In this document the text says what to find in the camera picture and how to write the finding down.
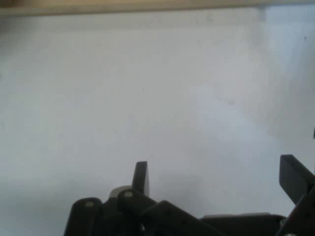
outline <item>white surface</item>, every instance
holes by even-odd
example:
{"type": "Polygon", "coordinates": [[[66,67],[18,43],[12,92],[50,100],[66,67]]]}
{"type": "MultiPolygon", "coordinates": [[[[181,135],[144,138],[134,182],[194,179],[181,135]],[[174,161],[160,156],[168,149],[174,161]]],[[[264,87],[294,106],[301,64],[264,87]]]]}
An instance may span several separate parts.
{"type": "Polygon", "coordinates": [[[198,217],[292,209],[279,156],[313,171],[314,5],[0,22],[1,235],[62,235],[138,160],[198,217]]]}

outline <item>wooden shelf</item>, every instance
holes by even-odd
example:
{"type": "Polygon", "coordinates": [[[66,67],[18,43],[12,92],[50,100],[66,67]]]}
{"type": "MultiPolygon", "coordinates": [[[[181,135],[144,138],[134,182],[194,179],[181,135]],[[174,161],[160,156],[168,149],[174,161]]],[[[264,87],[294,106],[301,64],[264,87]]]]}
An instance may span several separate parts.
{"type": "Polygon", "coordinates": [[[0,2],[2,2],[0,15],[56,15],[242,7],[307,3],[315,0],[0,0],[0,2]]]}

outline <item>wooden edge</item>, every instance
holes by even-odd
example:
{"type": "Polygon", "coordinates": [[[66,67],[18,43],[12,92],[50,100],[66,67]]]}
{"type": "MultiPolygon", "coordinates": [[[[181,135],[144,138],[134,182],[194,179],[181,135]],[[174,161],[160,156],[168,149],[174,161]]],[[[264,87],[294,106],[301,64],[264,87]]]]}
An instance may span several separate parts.
{"type": "Polygon", "coordinates": [[[106,2],[102,4],[68,4],[57,6],[0,7],[2,16],[90,14],[110,12],[167,11],[219,7],[247,7],[271,4],[312,3],[315,0],[176,0],[149,2],[106,2]]]}

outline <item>white wall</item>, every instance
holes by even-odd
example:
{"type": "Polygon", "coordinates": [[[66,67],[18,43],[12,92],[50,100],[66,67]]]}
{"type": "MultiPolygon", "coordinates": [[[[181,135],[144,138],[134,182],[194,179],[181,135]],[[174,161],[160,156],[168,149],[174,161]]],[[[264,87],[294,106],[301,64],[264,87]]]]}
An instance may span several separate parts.
{"type": "Polygon", "coordinates": [[[149,161],[195,216],[293,204],[314,168],[315,6],[0,19],[0,234],[62,235],[149,161]]]}

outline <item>black plastic part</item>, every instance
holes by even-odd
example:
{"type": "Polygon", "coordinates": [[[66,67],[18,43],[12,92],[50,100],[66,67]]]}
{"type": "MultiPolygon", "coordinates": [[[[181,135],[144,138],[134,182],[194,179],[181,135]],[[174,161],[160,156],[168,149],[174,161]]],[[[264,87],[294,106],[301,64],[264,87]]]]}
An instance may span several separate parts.
{"type": "Polygon", "coordinates": [[[217,229],[167,201],[155,204],[144,213],[143,217],[151,219],[154,229],[170,235],[224,236],[217,229]]]}
{"type": "Polygon", "coordinates": [[[137,162],[132,179],[132,188],[149,196],[149,172],[146,161],[137,162]]]}
{"type": "Polygon", "coordinates": [[[64,236],[91,236],[94,219],[102,201],[98,198],[84,198],[76,201],[71,208],[64,236]]]}
{"type": "Polygon", "coordinates": [[[276,235],[285,236],[287,234],[315,235],[315,187],[301,198],[276,235]]]}
{"type": "Polygon", "coordinates": [[[297,204],[315,183],[315,176],[293,155],[280,157],[279,182],[291,200],[297,204]]]}
{"type": "Polygon", "coordinates": [[[118,195],[118,205],[122,210],[131,212],[138,218],[141,218],[144,212],[155,204],[154,200],[134,189],[125,190],[118,195]],[[126,192],[132,193],[132,196],[126,197],[126,192]]]}
{"type": "Polygon", "coordinates": [[[162,232],[164,235],[224,236],[171,203],[167,201],[156,203],[134,189],[120,193],[118,204],[125,211],[134,213],[135,217],[144,223],[145,228],[153,227],[154,231],[162,232]]]}
{"type": "Polygon", "coordinates": [[[116,198],[108,199],[95,217],[93,236],[138,236],[140,222],[119,209],[116,198]]]}
{"type": "Polygon", "coordinates": [[[284,216],[264,214],[218,215],[201,218],[201,221],[220,230],[227,236],[275,236],[284,216]]]}

